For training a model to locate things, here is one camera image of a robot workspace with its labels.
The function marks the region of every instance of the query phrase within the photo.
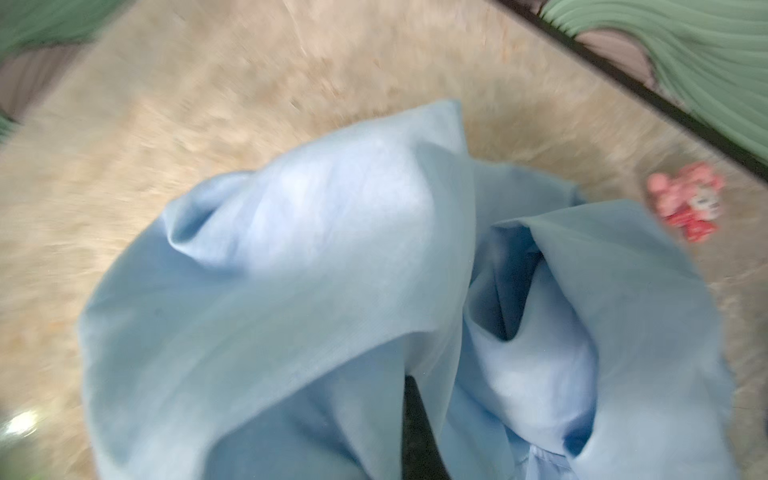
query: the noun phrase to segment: floor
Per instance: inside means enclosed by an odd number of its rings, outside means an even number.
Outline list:
[[[726,174],[722,231],[690,252],[725,318],[734,454],[744,478],[768,476],[768,189],[494,5],[140,0],[76,63],[0,151],[0,410],[39,417],[23,480],[95,478],[74,323],[166,202],[444,97],[475,156],[592,200],[643,200],[651,171],[695,160]]]

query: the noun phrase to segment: fabric fold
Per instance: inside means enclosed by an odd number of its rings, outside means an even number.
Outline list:
[[[616,30],[647,50],[662,92],[768,162],[768,4],[751,0],[549,0],[568,35]]]
[[[405,376],[455,480],[736,478],[719,320],[642,207],[471,159],[443,101],[171,202],[84,405],[107,480],[400,478]]]

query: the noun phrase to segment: red toy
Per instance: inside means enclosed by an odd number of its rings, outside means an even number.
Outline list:
[[[676,177],[652,174],[647,187],[659,217],[682,228],[689,242],[703,242],[717,231],[712,220],[722,213],[718,192],[724,184],[710,165],[696,162],[681,168]]]

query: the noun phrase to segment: green wavy patterned fabric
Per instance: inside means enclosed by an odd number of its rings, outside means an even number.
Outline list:
[[[0,66],[24,50],[90,41],[124,3],[126,0],[0,0]],[[8,114],[0,112],[0,141],[13,126]]]
[[[664,89],[768,164],[768,0],[550,0],[541,17],[633,35]]]

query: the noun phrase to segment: pink plush toy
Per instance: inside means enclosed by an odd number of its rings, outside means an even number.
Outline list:
[[[703,242],[717,230],[712,220],[722,213],[718,192],[724,184],[712,167],[695,162],[681,168],[676,177],[652,174],[647,186],[659,217],[682,228],[689,242]]]

